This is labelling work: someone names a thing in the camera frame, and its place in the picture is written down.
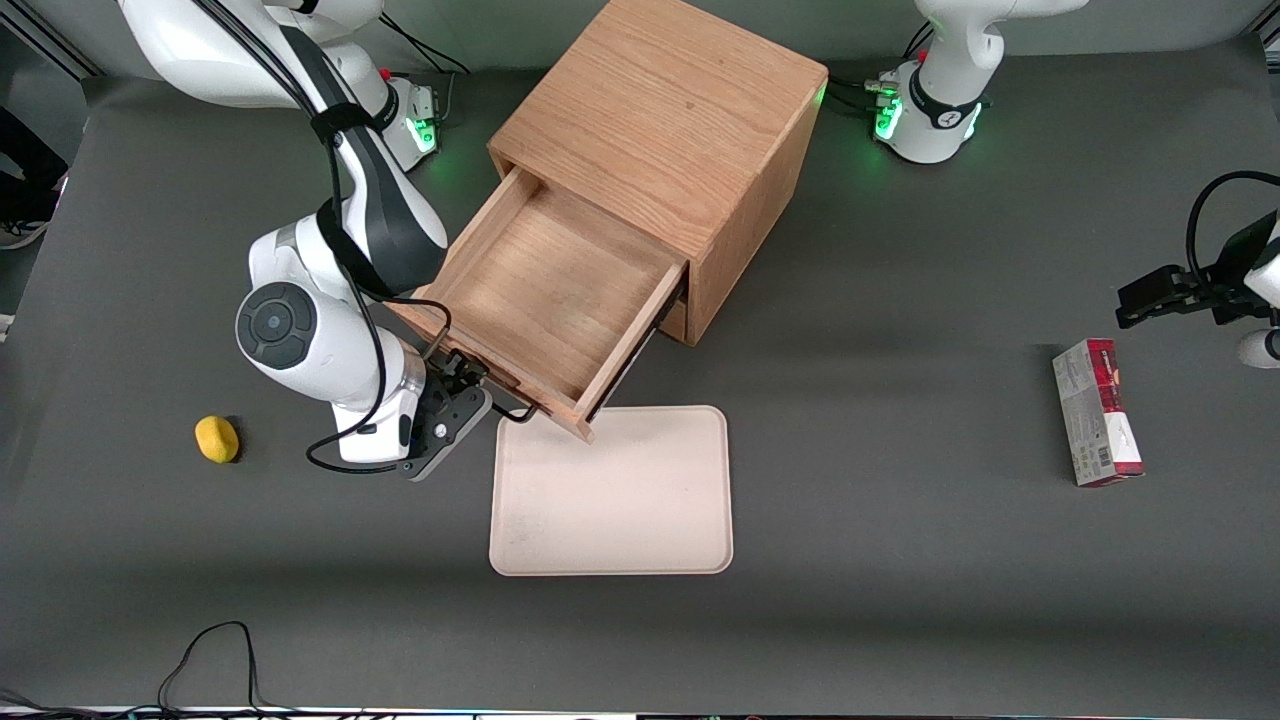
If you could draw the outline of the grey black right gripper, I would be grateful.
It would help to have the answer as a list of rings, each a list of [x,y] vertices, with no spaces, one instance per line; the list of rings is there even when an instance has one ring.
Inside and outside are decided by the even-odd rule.
[[[428,356],[426,389],[410,429],[404,479],[421,482],[434,471],[492,409],[492,395],[480,387],[490,368],[456,348]]]

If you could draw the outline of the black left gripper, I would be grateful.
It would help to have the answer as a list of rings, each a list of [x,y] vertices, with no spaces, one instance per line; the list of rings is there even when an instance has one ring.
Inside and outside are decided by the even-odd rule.
[[[1117,328],[1134,325],[1170,313],[1208,311],[1219,325],[1253,316],[1276,324],[1276,306],[1245,284],[1245,275],[1263,259],[1276,240],[1276,214],[1252,222],[1231,234],[1215,263],[1204,265],[1197,251],[1197,231],[1187,233],[1187,268],[1158,266],[1117,291]]]

